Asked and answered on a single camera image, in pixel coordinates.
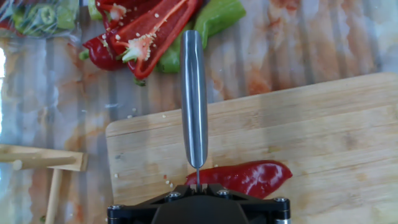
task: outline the halved red bell pepper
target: halved red bell pepper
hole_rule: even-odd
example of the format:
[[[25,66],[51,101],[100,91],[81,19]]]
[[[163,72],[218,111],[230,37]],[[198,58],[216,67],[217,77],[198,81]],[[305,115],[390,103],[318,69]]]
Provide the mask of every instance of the halved red bell pepper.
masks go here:
[[[162,0],[112,36],[111,45],[138,80],[149,76],[201,1]]]
[[[214,167],[200,170],[201,184],[221,184],[257,198],[265,198],[276,191],[293,174],[277,161],[254,161],[236,166]],[[196,172],[187,177],[185,185],[197,183]]]
[[[99,35],[83,44],[83,46],[88,49],[88,55],[93,64],[100,69],[115,71],[126,66],[108,44],[109,38],[116,32],[117,30],[112,30],[111,32]],[[80,59],[85,59],[86,55],[80,54],[79,57]]]
[[[96,8],[102,15],[105,29],[110,30],[128,25],[160,2],[161,0],[97,0]]]

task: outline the bamboo cutting board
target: bamboo cutting board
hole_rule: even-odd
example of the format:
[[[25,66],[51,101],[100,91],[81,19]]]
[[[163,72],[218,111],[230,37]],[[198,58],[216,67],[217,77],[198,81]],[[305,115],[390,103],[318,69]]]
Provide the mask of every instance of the bamboo cutting board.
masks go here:
[[[398,76],[378,73],[215,103],[205,168],[260,159],[294,176],[293,223],[398,223]],[[111,123],[115,203],[134,205],[183,184],[180,110]]]

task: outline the bolt head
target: bolt head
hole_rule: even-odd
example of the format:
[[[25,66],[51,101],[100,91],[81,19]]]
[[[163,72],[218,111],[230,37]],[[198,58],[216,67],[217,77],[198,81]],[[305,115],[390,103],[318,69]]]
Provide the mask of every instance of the bolt head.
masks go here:
[[[109,206],[109,208],[113,209],[113,210],[118,210],[118,209],[121,209],[123,206],[124,205],[111,205],[111,206]]]
[[[218,195],[228,195],[229,194],[229,190],[223,189],[223,190],[219,190],[217,191]]]
[[[167,196],[170,198],[179,197],[179,196],[181,196],[181,193],[180,192],[170,192]]]
[[[276,202],[286,202],[287,198],[285,198],[285,197],[276,197],[276,198],[274,198],[274,201],[276,201]]]

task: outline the countertop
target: countertop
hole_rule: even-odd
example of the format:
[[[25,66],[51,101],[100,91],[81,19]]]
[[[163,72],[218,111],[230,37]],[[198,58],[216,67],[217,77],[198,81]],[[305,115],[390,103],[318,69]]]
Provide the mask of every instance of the countertop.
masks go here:
[[[398,72],[398,1],[247,0],[247,16],[209,39],[208,102],[374,72]],[[81,10],[82,41],[104,31]],[[119,119],[180,108],[179,76],[81,62],[70,39],[0,40],[0,143],[81,151],[86,172],[65,172],[57,223],[105,223],[112,204],[104,130]],[[0,223],[40,223],[51,169],[0,164]]]

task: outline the plastic bag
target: plastic bag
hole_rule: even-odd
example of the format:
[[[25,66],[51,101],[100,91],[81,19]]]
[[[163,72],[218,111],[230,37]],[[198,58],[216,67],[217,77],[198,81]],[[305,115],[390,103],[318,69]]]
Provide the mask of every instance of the plastic bag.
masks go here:
[[[79,0],[5,0],[0,8],[0,37],[80,35]]]

